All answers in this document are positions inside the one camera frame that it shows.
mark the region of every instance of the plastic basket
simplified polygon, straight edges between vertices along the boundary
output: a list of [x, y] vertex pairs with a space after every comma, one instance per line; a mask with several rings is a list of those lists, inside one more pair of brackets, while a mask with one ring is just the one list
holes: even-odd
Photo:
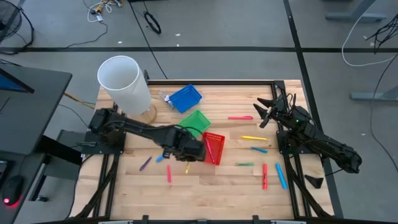
[[[191, 127], [196, 128], [197, 130], [204, 132], [210, 125], [209, 119], [200, 111], [196, 110], [191, 115], [184, 118], [179, 125], [183, 127]], [[200, 133], [194, 129], [188, 129], [195, 137], [197, 137]]]
[[186, 110], [199, 103], [200, 99], [201, 94], [192, 84], [187, 85], [170, 96], [170, 101], [180, 113], [186, 112]]
[[[213, 163], [213, 161], [211, 160], [210, 152], [209, 149], [207, 148], [205, 141], [206, 139], [208, 140], [209, 145], [211, 147], [211, 153], [213, 154], [215, 163]], [[224, 148], [224, 142], [225, 142], [225, 136], [208, 133], [208, 132], [203, 133], [203, 143], [206, 147], [206, 159], [205, 159], [206, 163], [214, 165], [220, 164], [221, 155], [223, 153], [223, 148]]]

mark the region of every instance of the marker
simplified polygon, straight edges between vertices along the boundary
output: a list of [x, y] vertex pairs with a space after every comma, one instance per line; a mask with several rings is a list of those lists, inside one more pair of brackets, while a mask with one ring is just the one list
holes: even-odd
[[151, 159], [152, 159], [152, 156], [145, 161], [145, 163], [139, 168], [139, 170], [142, 171], [143, 169], [145, 169], [145, 167], [148, 165], [148, 163]]
[[187, 168], [185, 168], [185, 173], [187, 174], [189, 170], [189, 162], [187, 163]]
[[267, 164], [262, 165], [262, 189], [267, 190], [268, 188], [268, 177], [267, 177]]
[[167, 165], [167, 181], [172, 182], [172, 172], [170, 171], [170, 165]]
[[228, 119], [253, 119], [252, 116], [229, 116]]
[[160, 155], [160, 156], [156, 159], [156, 162], [160, 162], [160, 161], [162, 161], [162, 160], [163, 160], [163, 154]]
[[216, 162], [214, 161], [213, 153], [211, 152], [210, 143], [209, 143], [209, 140], [207, 140], [207, 139], [206, 139], [206, 145], [207, 145], [207, 148], [209, 149], [211, 161], [215, 164]]
[[267, 140], [266, 138], [260, 138], [260, 137], [253, 137], [253, 136], [241, 136], [243, 139], [252, 139], [252, 140]]
[[235, 163], [236, 166], [254, 166], [253, 162], [237, 162]]
[[282, 169], [280, 168], [279, 164], [276, 164], [276, 169], [278, 170], [278, 176], [279, 176], [280, 183], [282, 184], [282, 188], [287, 189], [284, 174], [282, 173]]
[[258, 147], [250, 147], [250, 148], [253, 149], [253, 150], [257, 150], [259, 152], [262, 152], [262, 153], [267, 153], [268, 152], [267, 150], [261, 149], [261, 148], [258, 148]]

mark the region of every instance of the computer monitor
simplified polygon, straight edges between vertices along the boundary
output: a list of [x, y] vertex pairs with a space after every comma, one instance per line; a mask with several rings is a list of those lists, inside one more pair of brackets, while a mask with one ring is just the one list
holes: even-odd
[[33, 93], [35, 90], [0, 68], [0, 90]]

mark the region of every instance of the green basket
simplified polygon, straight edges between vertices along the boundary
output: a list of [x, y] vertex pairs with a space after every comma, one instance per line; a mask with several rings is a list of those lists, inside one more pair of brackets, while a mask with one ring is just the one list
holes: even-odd
[[[209, 119], [200, 111], [196, 110], [191, 115], [184, 118], [179, 125], [187, 128], [196, 128], [197, 130], [204, 132], [210, 125]], [[195, 137], [197, 137], [200, 133], [194, 129], [188, 129]]]

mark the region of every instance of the blue basket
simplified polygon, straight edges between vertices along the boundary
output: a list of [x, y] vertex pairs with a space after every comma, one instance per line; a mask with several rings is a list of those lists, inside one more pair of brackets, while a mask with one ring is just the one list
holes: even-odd
[[187, 85], [170, 96], [171, 102], [180, 113], [186, 112], [189, 108], [199, 103], [200, 99], [201, 94], [192, 84]]

